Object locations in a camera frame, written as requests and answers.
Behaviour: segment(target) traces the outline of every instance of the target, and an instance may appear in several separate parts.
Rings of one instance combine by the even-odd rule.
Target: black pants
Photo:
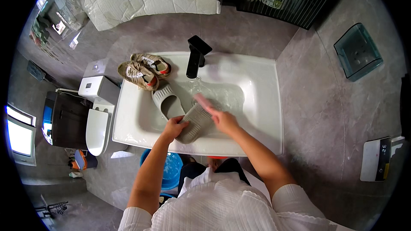
[[[180,182],[178,183],[178,194],[180,194],[182,185],[184,183],[184,178],[195,178],[201,175],[206,170],[206,167],[198,162],[189,162],[181,168],[180,172]],[[216,170],[215,173],[227,173],[227,172],[238,172],[240,179],[250,185],[247,178],[245,177],[244,171],[241,168],[239,162],[234,158],[229,158],[225,160]]]

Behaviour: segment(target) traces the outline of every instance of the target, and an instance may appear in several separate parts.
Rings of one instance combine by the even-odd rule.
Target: sink
[[[188,112],[193,106],[192,96],[198,92],[224,111],[237,117],[247,132],[270,148],[282,154],[282,115],[276,61],[239,54],[209,53],[205,66],[199,68],[196,79],[186,77],[190,52],[161,52],[172,66],[167,78],[173,91]],[[152,148],[167,120],[151,99],[151,92],[139,89],[126,80],[120,91],[113,141],[132,146]],[[245,156],[241,147],[213,125],[192,144],[174,141],[170,152],[213,155]]]

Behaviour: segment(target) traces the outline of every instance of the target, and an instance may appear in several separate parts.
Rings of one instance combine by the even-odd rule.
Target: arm
[[[163,169],[169,144],[188,125],[188,121],[178,124],[183,116],[171,118],[144,160],[131,189],[128,207],[138,207],[153,215],[158,209]]]
[[[277,156],[262,143],[242,129],[236,118],[229,112],[207,109],[213,116],[217,128],[236,141],[249,158],[258,175],[263,179],[270,197],[282,186],[296,184],[290,172],[282,165]]]

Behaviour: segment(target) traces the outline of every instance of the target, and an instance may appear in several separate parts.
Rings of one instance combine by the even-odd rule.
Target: toilet
[[[114,142],[113,125],[120,88],[105,76],[83,78],[79,95],[93,103],[88,111],[85,142],[88,151],[99,156],[103,153],[123,151],[126,144]]]

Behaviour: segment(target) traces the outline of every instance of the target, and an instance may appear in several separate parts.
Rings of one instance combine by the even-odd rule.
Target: hand
[[[219,131],[233,136],[240,129],[237,119],[228,111],[217,111],[211,107],[208,107],[207,111],[212,115],[211,118]]]
[[[185,121],[178,124],[183,117],[184,115],[181,115],[171,118],[167,121],[166,127],[164,128],[161,136],[169,141],[169,143],[171,143],[181,133],[182,129],[188,126],[188,124],[190,123],[189,121]]]

